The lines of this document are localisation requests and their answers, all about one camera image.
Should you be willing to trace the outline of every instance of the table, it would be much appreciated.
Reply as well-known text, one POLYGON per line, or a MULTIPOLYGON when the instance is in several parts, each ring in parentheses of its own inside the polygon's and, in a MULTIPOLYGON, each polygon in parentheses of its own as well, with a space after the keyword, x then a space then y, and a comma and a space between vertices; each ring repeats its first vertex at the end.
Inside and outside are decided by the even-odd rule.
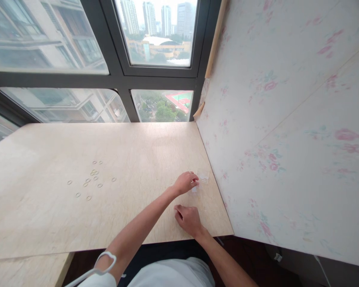
POLYGON ((73 253, 0 259, 0 286, 61 287, 73 253))
POLYGON ((106 248, 184 171, 208 179, 145 244, 190 239, 175 204, 197 206, 211 235, 233 234, 196 124, 26 125, 0 142, 0 259, 106 248))

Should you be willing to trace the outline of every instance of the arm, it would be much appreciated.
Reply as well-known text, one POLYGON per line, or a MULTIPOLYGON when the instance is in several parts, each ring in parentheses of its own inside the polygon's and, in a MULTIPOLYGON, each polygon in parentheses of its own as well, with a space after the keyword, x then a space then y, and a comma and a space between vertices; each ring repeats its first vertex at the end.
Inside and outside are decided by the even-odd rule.
POLYGON ((258 287, 241 266, 222 248, 204 228, 196 207, 176 205, 176 220, 189 235, 205 249, 226 287, 258 287))
MULTIPOLYGON (((134 255, 167 206, 177 196, 188 192, 198 185, 196 180, 199 180, 198 176, 193 172, 187 171, 181 174, 173 186, 165 190, 162 195, 141 211, 110 243, 106 251, 114 254, 117 257, 117 261, 109 273, 114 276, 117 284, 126 267, 132 261, 134 255)), ((102 256, 95 268, 104 271, 112 262, 113 259, 108 256, 102 256)))

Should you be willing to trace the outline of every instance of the white shirt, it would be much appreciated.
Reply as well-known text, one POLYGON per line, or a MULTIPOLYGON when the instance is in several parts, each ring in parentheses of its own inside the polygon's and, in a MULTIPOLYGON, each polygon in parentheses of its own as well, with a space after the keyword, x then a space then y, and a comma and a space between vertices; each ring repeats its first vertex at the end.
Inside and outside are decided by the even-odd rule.
MULTIPOLYGON (((214 287, 215 282, 206 263, 190 257, 186 260, 163 260, 145 266, 128 285, 143 286, 214 287)), ((116 287, 116 280, 109 273, 102 276, 95 274, 83 281, 79 287, 116 287)))

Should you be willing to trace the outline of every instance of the wooden board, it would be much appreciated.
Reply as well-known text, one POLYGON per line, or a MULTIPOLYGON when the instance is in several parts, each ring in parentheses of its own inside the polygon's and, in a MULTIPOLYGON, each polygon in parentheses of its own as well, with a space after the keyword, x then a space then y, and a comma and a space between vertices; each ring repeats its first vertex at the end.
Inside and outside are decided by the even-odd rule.
POLYGON ((61 287, 73 253, 0 259, 0 286, 61 287))
POLYGON ((175 204, 197 206, 213 236, 233 234, 195 123, 26 125, 0 142, 0 259, 105 248, 179 174, 199 169, 208 184, 178 197, 145 243, 190 238, 175 204))

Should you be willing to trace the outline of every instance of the person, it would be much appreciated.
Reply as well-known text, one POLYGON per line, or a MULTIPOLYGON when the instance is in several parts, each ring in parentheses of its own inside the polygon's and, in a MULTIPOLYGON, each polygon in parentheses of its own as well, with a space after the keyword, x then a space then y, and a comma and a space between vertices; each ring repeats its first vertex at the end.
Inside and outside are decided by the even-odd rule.
MULTIPOLYGON (((106 251, 116 256, 113 268, 104 275, 94 274, 80 287, 116 287, 134 255, 152 230, 164 210, 178 196, 199 185, 199 178, 192 171, 181 174, 173 186, 168 187, 150 203, 115 237, 106 251)), ((220 246, 202 225, 196 207, 176 205, 175 218, 179 226, 191 235, 207 252, 226 287, 258 285, 242 267, 220 246)), ((107 255, 101 256, 95 268, 106 270, 113 263, 107 255)), ((131 280, 129 287, 141 286, 215 286, 207 264, 195 257, 168 259, 143 267, 131 280)))

